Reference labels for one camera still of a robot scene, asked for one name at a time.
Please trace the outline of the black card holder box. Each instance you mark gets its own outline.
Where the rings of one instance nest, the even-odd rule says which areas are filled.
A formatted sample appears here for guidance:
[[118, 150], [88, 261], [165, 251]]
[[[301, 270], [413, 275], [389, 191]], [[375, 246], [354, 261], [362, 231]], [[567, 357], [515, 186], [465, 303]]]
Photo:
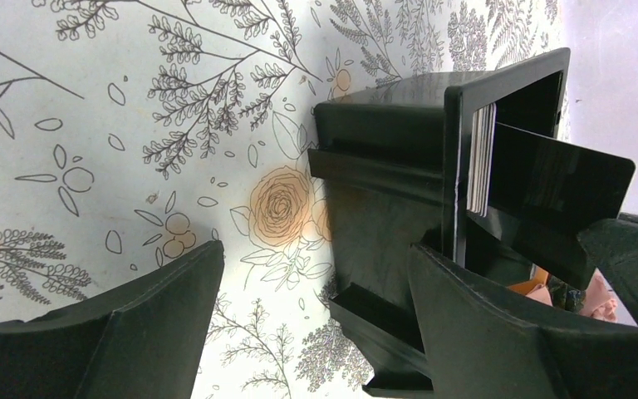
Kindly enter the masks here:
[[553, 138], [571, 52], [492, 71], [429, 72], [318, 104], [311, 174], [324, 182], [336, 267], [331, 318], [374, 370], [371, 397], [431, 398], [407, 275], [425, 241], [464, 264], [474, 115]]

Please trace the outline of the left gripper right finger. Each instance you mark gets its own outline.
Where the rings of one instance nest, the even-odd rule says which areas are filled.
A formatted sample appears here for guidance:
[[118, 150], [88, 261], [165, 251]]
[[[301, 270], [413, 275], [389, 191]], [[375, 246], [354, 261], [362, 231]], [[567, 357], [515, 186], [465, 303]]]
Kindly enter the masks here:
[[638, 328], [554, 308], [409, 250], [409, 285], [439, 398], [638, 398]]

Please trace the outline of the stack of cards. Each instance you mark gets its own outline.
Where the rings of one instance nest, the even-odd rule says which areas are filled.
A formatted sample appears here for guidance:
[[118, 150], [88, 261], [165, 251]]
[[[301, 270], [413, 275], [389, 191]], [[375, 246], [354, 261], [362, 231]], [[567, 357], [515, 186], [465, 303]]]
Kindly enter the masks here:
[[479, 217], [488, 213], [496, 117], [497, 104], [491, 103], [476, 110], [472, 119], [467, 210]]

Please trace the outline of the black credit card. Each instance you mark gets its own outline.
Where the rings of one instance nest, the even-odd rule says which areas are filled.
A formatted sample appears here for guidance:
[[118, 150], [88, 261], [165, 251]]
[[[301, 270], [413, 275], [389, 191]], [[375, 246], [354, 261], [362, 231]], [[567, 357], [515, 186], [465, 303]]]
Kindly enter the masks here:
[[593, 266], [577, 236], [621, 211], [633, 160], [498, 123], [488, 213], [479, 225], [556, 278], [584, 289]]

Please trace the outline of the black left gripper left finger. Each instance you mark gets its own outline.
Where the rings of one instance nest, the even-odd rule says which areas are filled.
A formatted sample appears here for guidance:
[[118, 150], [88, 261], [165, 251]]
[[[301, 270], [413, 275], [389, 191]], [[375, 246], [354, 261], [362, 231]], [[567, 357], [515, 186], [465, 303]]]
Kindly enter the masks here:
[[188, 398], [224, 271], [211, 240], [39, 318], [0, 323], [0, 398]]

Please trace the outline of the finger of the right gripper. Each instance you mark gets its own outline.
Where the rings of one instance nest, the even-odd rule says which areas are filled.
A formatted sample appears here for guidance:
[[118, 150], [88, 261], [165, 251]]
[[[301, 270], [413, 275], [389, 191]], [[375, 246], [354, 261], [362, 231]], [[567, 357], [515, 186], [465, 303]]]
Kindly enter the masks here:
[[601, 271], [638, 325], [638, 215], [595, 222], [577, 239], [587, 264]]

